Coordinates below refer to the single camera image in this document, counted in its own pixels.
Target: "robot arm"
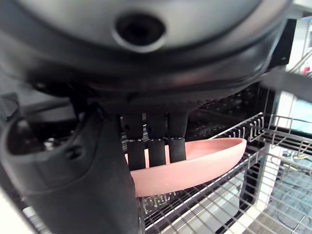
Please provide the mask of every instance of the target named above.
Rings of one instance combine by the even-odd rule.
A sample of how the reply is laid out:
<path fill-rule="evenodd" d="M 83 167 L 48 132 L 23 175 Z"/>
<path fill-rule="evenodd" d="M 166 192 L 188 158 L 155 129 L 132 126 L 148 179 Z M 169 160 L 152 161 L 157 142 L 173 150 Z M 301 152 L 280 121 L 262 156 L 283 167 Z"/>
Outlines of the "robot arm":
<path fill-rule="evenodd" d="M 185 160 L 188 112 L 257 80 L 291 2 L 3 0 L 0 65 L 23 83 L 1 140 L 14 185 L 53 233 L 143 232 L 142 114 L 150 166 L 166 143 Z"/>

